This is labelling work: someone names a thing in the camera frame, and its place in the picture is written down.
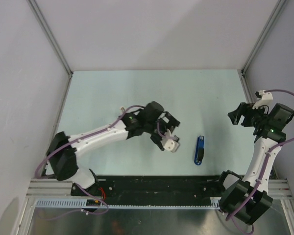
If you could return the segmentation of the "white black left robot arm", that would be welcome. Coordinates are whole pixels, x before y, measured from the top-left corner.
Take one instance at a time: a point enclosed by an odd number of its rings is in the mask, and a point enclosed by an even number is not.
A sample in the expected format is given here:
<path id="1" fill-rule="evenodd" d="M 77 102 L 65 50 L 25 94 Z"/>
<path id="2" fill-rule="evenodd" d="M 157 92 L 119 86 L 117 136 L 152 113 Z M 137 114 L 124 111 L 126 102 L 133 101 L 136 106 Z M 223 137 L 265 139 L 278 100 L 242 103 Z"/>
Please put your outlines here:
<path id="1" fill-rule="evenodd" d="M 78 166 L 80 157 L 91 150 L 138 137 L 143 133 L 149 134 L 161 151 L 174 153 L 180 146 L 179 137 L 173 133 L 179 125 L 180 121 L 165 111 L 158 102 L 152 101 L 146 106 L 133 105 L 122 110 L 113 123 L 98 129 L 70 136 L 63 131 L 59 132 L 47 151 L 52 176 L 58 181 L 71 181 L 92 196 L 98 191 L 97 176 L 91 169 Z"/>

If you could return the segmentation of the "blue and black stapler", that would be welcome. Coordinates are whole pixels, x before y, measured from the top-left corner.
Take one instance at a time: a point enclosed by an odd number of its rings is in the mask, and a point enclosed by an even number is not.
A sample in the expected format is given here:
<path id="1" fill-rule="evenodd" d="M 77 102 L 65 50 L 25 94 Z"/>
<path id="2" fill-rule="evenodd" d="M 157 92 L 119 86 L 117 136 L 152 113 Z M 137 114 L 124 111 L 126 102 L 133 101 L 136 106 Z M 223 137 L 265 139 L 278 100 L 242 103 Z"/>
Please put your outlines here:
<path id="1" fill-rule="evenodd" d="M 199 136 L 196 142 L 196 150 L 194 156 L 195 165 L 201 165 L 204 158 L 204 136 Z"/>

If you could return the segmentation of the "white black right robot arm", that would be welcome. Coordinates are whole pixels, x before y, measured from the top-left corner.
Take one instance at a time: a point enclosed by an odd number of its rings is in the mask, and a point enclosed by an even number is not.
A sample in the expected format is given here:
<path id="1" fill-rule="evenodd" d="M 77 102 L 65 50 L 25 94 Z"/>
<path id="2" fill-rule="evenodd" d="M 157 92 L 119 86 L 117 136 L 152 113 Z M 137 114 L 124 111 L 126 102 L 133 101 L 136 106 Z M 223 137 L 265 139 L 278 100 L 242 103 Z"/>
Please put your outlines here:
<path id="1" fill-rule="evenodd" d="M 268 195 L 271 169 L 281 143 L 286 140 L 284 127 L 293 119 L 294 110 L 276 103 L 267 114 L 263 107 L 253 108 L 252 103 L 240 103 L 238 108 L 228 113 L 232 124 L 237 125 L 243 117 L 243 127 L 255 130 L 254 151 L 244 177 L 228 170 L 220 176 L 216 190 L 221 195 L 220 209 L 230 217 L 236 217 L 247 225 L 252 225 L 272 205 Z"/>

